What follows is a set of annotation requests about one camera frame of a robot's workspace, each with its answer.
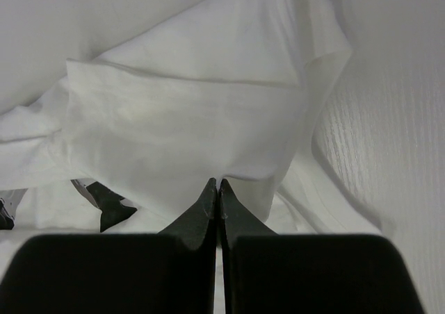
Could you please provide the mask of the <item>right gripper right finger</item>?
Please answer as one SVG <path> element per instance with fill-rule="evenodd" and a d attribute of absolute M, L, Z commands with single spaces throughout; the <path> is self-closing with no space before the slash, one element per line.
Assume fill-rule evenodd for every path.
<path fill-rule="evenodd" d="M 227 180 L 218 206 L 228 313 L 422 313 L 402 256 L 377 235 L 279 235 Z"/>

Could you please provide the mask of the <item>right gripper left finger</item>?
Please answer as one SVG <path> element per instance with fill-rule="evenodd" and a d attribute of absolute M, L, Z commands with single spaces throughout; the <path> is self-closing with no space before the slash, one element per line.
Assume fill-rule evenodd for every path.
<path fill-rule="evenodd" d="M 39 235 L 1 282 L 2 313 L 211 313 L 216 180 L 158 233 Z"/>

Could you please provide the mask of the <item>white printed t shirt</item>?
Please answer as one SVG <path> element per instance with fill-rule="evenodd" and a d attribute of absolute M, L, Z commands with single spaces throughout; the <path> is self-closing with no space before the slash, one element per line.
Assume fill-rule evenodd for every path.
<path fill-rule="evenodd" d="M 210 179 L 279 235 L 377 234 L 312 153 L 350 55 L 330 0 L 205 0 L 68 60 L 1 116 L 1 210 L 17 204 L 30 228 L 18 250 L 43 235 L 158 233 Z"/>

